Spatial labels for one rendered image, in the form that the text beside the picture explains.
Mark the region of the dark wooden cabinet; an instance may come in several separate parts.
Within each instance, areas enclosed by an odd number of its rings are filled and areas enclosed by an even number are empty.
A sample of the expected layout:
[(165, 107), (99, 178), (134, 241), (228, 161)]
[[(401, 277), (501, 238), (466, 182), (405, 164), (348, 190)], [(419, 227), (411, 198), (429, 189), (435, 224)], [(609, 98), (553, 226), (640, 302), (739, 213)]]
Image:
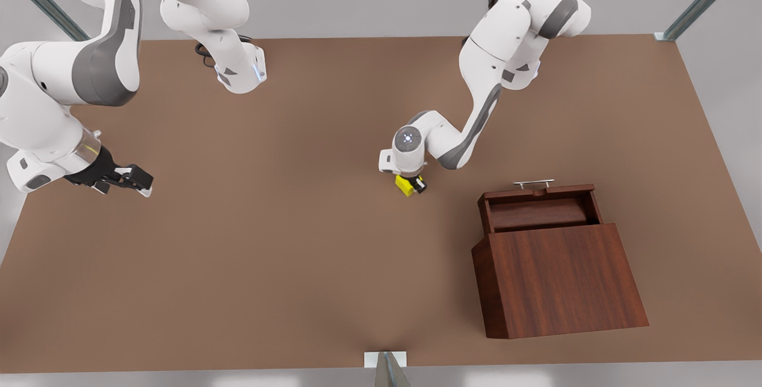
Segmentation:
[(649, 324), (615, 224), (488, 233), (471, 254), (488, 338)]

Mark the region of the dark wooden drawer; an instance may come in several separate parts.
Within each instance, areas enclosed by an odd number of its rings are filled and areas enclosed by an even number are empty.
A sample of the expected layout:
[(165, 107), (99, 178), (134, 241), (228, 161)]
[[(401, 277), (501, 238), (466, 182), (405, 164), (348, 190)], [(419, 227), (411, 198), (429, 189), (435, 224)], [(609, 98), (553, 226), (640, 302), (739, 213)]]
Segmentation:
[(487, 192), (479, 198), (484, 233), (602, 224), (594, 185)]

